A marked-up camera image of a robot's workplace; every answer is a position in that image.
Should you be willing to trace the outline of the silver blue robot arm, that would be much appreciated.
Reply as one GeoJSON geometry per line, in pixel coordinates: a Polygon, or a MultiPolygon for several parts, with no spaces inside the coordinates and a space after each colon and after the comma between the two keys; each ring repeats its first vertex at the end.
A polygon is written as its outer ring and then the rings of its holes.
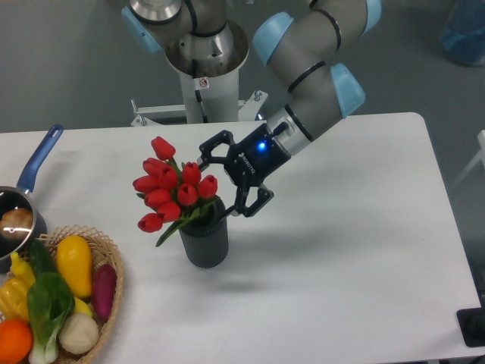
{"type": "Polygon", "coordinates": [[[379,1],[311,1],[295,20],[268,18],[252,38],[223,1],[131,1],[121,12],[132,37],[161,51],[179,74],[190,123],[235,121],[239,69],[254,51],[289,101],[240,142],[222,131],[200,146],[200,168],[220,164],[236,186],[227,214],[253,216],[273,196],[264,179],[359,108],[365,93],[342,64],[328,59],[380,19],[379,1]]]}

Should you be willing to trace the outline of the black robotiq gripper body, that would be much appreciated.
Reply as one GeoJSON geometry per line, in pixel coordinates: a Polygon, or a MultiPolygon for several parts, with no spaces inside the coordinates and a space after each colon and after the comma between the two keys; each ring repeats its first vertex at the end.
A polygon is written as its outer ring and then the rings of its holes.
{"type": "Polygon", "coordinates": [[[290,158],[290,154],[276,143],[268,126],[262,124],[229,147],[224,170],[234,185],[258,187],[290,158]]]}

